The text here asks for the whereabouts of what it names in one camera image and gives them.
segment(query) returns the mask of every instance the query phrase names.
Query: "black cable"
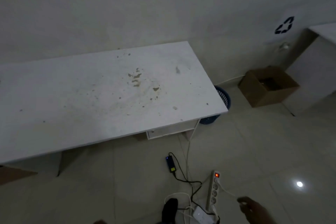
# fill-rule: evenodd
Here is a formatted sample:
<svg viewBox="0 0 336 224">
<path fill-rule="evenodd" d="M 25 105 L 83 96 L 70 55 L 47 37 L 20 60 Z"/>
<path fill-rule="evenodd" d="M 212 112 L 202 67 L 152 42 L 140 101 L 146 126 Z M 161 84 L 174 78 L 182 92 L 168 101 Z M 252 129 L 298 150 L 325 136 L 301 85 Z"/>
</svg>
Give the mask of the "black cable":
<svg viewBox="0 0 336 224">
<path fill-rule="evenodd" d="M 196 203 L 196 202 L 193 200 L 193 196 L 200 190 L 200 188 L 202 187 L 203 183 L 200 182 L 200 181 L 188 181 L 187 178 L 185 177 L 183 171 L 182 171 L 182 168 L 181 168 L 181 166 L 180 166 L 180 163 L 179 163 L 178 159 L 176 158 L 176 156 L 174 155 L 174 153 L 172 153 L 172 152 L 168 153 L 168 155 L 170 155 L 170 154 L 172 154 L 172 155 L 174 156 L 174 158 L 176 159 L 177 164 L 178 164 L 178 167 L 180 168 L 181 173 L 182 173 L 182 175 L 183 175 L 185 181 L 184 181 L 184 180 L 181 180 L 181 179 L 178 179 L 178 178 L 176 177 L 176 173 L 173 172 L 173 175 L 174 175 L 175 179 L 178 180 L 178 181 L 181 181 L 181 182 L 189 183 L 190 186 L 191 186 L 191 197 L 190 197 L 191 202 L 193 202 L 195 205 L 197 205 L 199 208 L 201 208 L 206 214 L 208 214 L 208 215 L 215 215 L 214 213 L 207 213 L 207 212 L 206 212 L 206 211 L 205 211 L 205 210 L 204 210 L 198 203 Z M 198 188 L 195 192 L 194 192 L 194 188 L 193 188 L 192 183 L 200 183 L 200 184 L 201 184 L 201 185 L 199 186 L 199 188 Z"/>
</svg>

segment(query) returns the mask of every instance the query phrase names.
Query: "white drawer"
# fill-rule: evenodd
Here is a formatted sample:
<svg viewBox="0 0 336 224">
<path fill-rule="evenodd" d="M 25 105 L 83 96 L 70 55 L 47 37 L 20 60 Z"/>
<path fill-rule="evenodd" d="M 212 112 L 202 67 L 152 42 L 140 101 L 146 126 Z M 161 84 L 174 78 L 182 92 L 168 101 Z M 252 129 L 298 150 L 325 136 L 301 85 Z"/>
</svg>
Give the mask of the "white drawer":
<svg viewBox="0 0 336 224">
<path fill-rule="evenodd" d="M 175 133 L 180 133 L 188 130 L 192 130 L 196 127 L 198 120 L 186 121 L 171 126 L 166 126 L 163 128 L 157 128 L 147 131 L 147 138 L 154 139 L 157 137 L 162 137 L 166 135 L 171 135 Z"/>
</svg>

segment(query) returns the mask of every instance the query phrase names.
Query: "black sock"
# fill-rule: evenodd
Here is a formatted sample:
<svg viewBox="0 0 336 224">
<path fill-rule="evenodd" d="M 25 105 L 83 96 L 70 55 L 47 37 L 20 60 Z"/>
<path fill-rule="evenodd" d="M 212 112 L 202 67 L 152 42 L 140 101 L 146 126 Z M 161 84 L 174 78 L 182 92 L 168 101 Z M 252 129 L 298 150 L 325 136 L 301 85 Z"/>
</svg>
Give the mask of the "black sock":
<svg viewBox="0 0 336 224">
<path fill-rule="evenodd" d="M 177 212 L 177 205 L 179 204 L 176 198 L 169 199 L 162 210 L 162 222 L 175 224 L 175 215 Z"/>
</svg>

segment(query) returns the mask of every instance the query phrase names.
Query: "laundry basket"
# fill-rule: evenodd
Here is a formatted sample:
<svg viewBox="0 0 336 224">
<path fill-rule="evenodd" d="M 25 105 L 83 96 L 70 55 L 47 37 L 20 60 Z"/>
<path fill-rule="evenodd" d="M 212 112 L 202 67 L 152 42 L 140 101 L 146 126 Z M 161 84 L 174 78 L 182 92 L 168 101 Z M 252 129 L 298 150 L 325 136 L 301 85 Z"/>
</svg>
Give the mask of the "laundry basket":
<svg viewBox="0 0 336 224">
<path fill-rule="evenodd" d="M 223 102 L 225 103 L 226 108 L 229 110 L 231 107 L 231 99 L 230 99 L 229 94 L 225 90 L 223 90 L 221 87 L 215 86 L 215 88 L 218 94 L 220 95 L 220 97 L 222 98 Z M 199 122 L 200 124 L 208 125 L 208 124 L 213 123 L 219 116 L 220 114 L 207 117 L 207 118 L 203 118 Z"/>
</svg>

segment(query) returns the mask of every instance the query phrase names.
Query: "power strip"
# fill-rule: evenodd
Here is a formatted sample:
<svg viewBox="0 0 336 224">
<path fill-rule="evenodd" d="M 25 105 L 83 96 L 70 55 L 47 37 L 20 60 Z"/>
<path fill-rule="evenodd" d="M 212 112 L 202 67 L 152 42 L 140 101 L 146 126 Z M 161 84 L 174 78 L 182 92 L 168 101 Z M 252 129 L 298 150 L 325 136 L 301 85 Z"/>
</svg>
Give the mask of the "power strip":
<svg viewBox="0 0 336 224">
<path fill-rule="evenodd" d="M 206 214 L 199 206 L 196 207 L 192 216 L 197 220 L 200 224 L 213 224 L 214 221 L 210 217 L 210 215 Z"/>
<path fill-rule="evenodd" d="M 215 178 L 220 179 L 221 173 L 214 170 L 211 172 L 208 200 L 206 205 L 206 210 L 210 213 L 212 213 L 211 206 L 214 205 L 215 208 L 217 209 L 217 203 L 218 203 L 219 186 L 215 182 Z"/>
</svg>

